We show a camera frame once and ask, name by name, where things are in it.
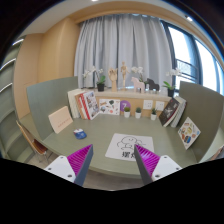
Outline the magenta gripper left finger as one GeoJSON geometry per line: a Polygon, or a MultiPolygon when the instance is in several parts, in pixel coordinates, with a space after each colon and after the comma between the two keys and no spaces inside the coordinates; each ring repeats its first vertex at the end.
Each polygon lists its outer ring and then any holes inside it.
{"type": "Polygon", "coordinates": [[[93,156],[93,145],[90,144],[78,151],[72,153],[68,157],[58,156],[50,165],[45,168],[56,176],[67,181],[82,186],[93,156]]]}

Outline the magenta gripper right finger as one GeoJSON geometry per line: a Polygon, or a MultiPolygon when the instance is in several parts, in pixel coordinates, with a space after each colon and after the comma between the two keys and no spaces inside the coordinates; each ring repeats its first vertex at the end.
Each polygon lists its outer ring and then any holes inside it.
{"type": "Polygon", "coordinates": [[[134,146],[134,155],[144,185],[181,170],[168,155],[158,156],[139,145],[134,146]]]}

